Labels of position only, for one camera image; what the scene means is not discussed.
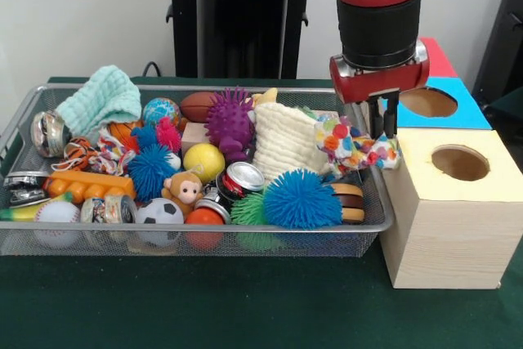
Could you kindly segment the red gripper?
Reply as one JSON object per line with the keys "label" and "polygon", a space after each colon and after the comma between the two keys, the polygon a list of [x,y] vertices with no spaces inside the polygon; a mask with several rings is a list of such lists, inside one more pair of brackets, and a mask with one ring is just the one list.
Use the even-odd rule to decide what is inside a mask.
{"label": "red gripper", "polygon": [[333,56],[329,61],[334,90],[343,103],[369,100],[369,134],[373,139],[378,139],[383,133],[379,97],[391,93],[387,98],[386,135],[394,136],[397,132],[399,92],[423,87],[429,70],[429,54],[422,40],[416,42],[413,57],[396,67],[358,69],[347,63],[342,55]]}

